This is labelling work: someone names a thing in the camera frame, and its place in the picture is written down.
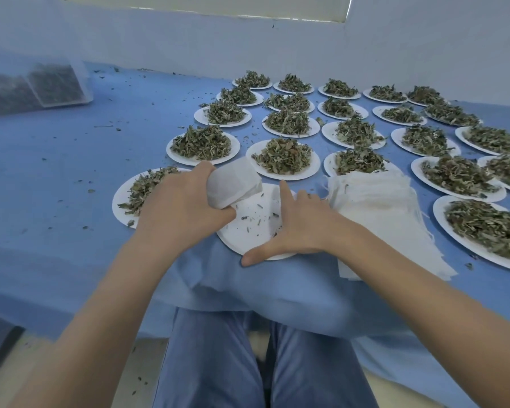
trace blue jeans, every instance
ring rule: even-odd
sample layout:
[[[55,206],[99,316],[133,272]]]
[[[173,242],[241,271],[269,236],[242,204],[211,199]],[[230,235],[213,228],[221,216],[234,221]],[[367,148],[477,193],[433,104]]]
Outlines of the blue jeans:
[[[377,408],[349,341],[271,323],[262,378],[244,312],[178,309],[155,408]]]

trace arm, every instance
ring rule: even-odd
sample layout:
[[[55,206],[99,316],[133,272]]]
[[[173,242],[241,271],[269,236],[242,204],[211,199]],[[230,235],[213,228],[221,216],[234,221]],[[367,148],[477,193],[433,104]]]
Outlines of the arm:
[[[366,228],[280,184],[283,228],[244,265],[285,252],[327,251],[383,297],[482,408],[510,406],[510,322],[395,251]]]
[[[231,208],[208,206],[206,181],[214,169],[201,163],[155,187],[136,233],[9,408],[111,406],[160,279],[181,252],[236,215]]]

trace floor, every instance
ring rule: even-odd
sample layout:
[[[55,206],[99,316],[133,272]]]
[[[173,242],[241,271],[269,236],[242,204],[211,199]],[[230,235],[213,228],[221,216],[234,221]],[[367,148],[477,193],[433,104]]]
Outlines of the floor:
[[[264,359],[267,334],[252,332],[251,346]],[[51,342],[25,333],[0,368],[0,408],[8,402],[30,375],[34,365],[51,346]],[[166,339],[139,339],[127,361],[112,408],[151,408],[156,383],[166,351]],[[440,404],[365,372],[380,408],[441,408]]]

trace folded white pouch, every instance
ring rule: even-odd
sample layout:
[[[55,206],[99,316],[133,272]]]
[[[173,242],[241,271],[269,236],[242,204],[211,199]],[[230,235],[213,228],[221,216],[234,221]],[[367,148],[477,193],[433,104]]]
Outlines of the folded white pouch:
[[[223,209],[262,190],[261,177],[246,157],[213,171],[206,185],[208,204],[216,209]]]
[[[342,216],[365,226],[388,245],[430,273],[449,281],[455,270],[443,259],[423,223],[410,178],[399,171],[351,172],[328,180],[329,202]],[[341,277],[360,278],[338,261]]]

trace plate of dried herbs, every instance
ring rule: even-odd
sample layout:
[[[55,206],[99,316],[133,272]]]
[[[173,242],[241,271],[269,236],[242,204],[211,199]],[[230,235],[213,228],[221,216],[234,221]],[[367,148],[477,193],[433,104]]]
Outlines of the plate of dried herbs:
[[[354,115],[343,122],[327,123],[321,128],[321,133],[331,142],[339,146],[353,149],[355,147],[370,147],[372,150],[385,146],[386,139],[374,130],[375,124],[363,122]]]
[[[295,93],[293,95],[275,95],[271,93],[264,102],[264,107],[273,111],[290,110],[297,112],[304,111],[305,113],[311,113],[315,110],[314,104],[302,93]]]
[[[196,166],[202,160],[213,165],[231,160],[240,151],[240,142],[218,126],[189,126],[184,134],[174,137],[166,146],[166,154],[177,163]]]
[[[432,206],[442,229],[472,253],[510,269],[510,211],[501,205],[442,196]]]
[[[248,250],[268,242],[282,228],[279,186],[263,183],[263,191],[232,205],[236,219],[218,230],[219,239],[232,251],[243,255]],[[267,260],[293,256],[284,253]]]
[[[277,180],[306,179],[316,174],[321,165],[310,146],[284,137],[253,144],[246,157],[260,175]]]
[[[310,137],[319,132],[319,123],[301,111],[282,110],[263,119],[265,130],[283,137]]]
[[[476,126],[483,123],[476,115],[468,114],[460,106],[437,102],[423,109],[426,116],[450,126]]]
[[[476,160],[461,156],[420,157],[411,164],[415,177],[430,187],[462,199],[498,202],[506,189]]]
[[[408,102],[423,107],[440,102],[445,103],[440,93],[429,86],[414,86],[414,90],[408,92],[406,96],[408,97]]]
[[[501,156],[484,156],[478,159],[478,165],[510,190],[510,154]]]
[[[368,117],[367,109],[358,106],[357,104],[350,103],[346,99],[337,99],[334,97],[319,103],[318,110],[325,116],[340,120],[349,120],[354,115],[358,115],[360,118]]]
[[[251,113],[238,107],[234,102],[217,100],[195,112],[195,120],[200,124],[217,124],[219,127],[236,127],[249,123]]]
[[[282,93],[293,95],[295,93],[303,93],[307,95],[312,93],[314,88],[310,83],[305,83],[296,75],[289,73],[286,77],[274,83],[274,88]]]
[[[182,167],[160,167],[142,172],[124,182],[115,192],[111,201],[114,216],[123,225],[136,229],[142,206],[153,188],[166,176],[179,172],[189,172]]]
[[[327,95],[334,98],[355,100],[360,97],[358,89],[349,87],[345,81],[335,79],[329,79],[327,84],[318,88],[318,91],[322,95]]]
[[[323,168],[331,177],[346,175],[353,171],[363,173],[400,171],[393,163],[368,147],[356,147],[345,152],[331,153],[323,161]]]
[[[391,139],[397,146],[419,156],[460,156],[461,149],[444,135],[442,129],[414,124],[412,127],[395,129]]]
[[[494,127],[474,126],[455,129],[455,136],[463,143],[494,156],[510,154],[510,133]]]
[[[363,91],[363,95],[369,99],[375,100],[376,102],[383,103],[405,103],[407,97],[401,91],[395,89],[395,85],[392,86],[372,86]]]
[[[264,97],[259,93],[252,92],[244,81],[232,89],[222,88],[221,92],[215,97],[215,99],[230,100],[238,107],[257,106],[264,102]]]
[[[245,81],[252,90],[263,90],[265,88],[271,88],[272,82],[270,78],[264,74],[258,74],[255,71],[248,70],[246,75],[232,81],[234,86],[238,86],[238,83]]]
[[[372,112],[386,122],[401,124],[402,126],[413,126],[427,124],[427,119],[417,114],[411,106],[378,106]]]

